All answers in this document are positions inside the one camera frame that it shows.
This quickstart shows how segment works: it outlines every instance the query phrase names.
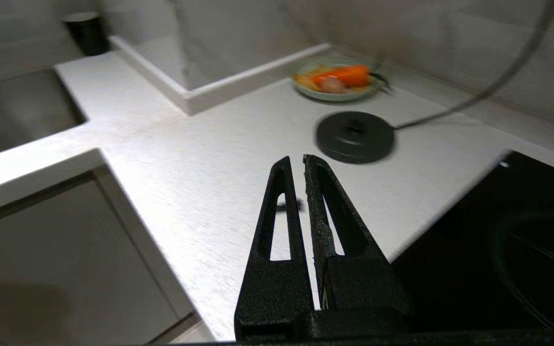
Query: carrot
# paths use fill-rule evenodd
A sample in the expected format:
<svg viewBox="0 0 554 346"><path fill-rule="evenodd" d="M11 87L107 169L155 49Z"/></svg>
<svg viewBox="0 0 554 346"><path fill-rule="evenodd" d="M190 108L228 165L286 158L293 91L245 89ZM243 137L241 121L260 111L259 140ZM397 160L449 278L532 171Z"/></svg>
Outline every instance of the carrot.
<svg viewBox="0 0 554 346"><path fill-rule="evenodd" d="M369 85L369 68L364 65L336 68L330 72L320 73L312 77L316 85L320 85L326 78L338 78L347 87L364 87Z"/></svg>

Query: induction cooktop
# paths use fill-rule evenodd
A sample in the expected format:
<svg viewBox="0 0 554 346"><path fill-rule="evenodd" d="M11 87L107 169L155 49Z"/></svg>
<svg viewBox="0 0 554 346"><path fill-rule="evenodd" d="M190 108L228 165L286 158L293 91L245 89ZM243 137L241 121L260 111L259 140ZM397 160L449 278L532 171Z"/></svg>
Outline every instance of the induction cooktop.
<svg viewBox="0 0 554 346"><path fill-rule="evenodd" d="M392 267L411 332L554 326L554 168L511 152Z"/></svg>

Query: plate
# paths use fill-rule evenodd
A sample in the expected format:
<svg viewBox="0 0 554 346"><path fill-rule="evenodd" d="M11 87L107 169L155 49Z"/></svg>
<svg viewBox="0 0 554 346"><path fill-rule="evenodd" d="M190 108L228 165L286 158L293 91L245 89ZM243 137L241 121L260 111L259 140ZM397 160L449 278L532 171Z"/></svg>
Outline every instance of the plate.
<svg viewBox="0 0 554 346"><path fill-rule="evenodd" d="M352 65L365 65L369 68L370 71L373 71L375 68L364 61L359 59L347 58L347 57L321 57L313 59L312 61L306 62L301 68L298 69L296 74L306 74L312 70L315 70L319 65L325 65L327 67L345 67ZM330 102L348 102L359 99L364 99L366 97L375 94L382 88L382 83L377 79L373 79L372 83L369 85L369 90L363 92L347 92L345 94L329 94L327 92L319 92L311 90L310 88L305 88L299 83L294 83L294 88L301 92L304 96L310 97L312 99L321 100L321 101L330 101Z"/></svg>

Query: white countertop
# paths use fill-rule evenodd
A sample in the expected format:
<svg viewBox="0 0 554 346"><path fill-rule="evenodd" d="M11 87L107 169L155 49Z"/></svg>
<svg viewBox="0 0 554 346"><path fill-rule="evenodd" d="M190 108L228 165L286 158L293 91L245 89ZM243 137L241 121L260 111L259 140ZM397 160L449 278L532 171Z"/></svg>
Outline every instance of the white countertop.
<svg viewBox="0 0 554 346"><path fill-rule="evenodd" d="M217 340L234 339L233 313L273 163L290 156L297 197L306 201L302 156L325 157L314 145L320 118L358 110L397 125L443 109L402 89L325 105L283 80L187 117L113 53L58 71L89 121L0 153L0 184L101 149ZM554 166L553 151L465 116L398 132L393 155L374 164L327 161L391 260L508 149ZM305 212L301 222L315 284ZM273 249L287 251L284 241Z"/></svg>

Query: white cabinet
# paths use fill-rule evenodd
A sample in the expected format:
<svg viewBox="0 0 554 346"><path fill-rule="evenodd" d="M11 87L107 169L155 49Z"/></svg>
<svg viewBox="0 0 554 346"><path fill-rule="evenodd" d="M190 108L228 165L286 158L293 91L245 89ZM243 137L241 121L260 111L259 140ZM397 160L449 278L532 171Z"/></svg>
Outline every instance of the white cabinet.
<svg viewBox="0 0 554 346"><path fill-rule="evenodd" d="M2 343L144 344L183 317L103 189L84 173L0 207Z"/></svg>

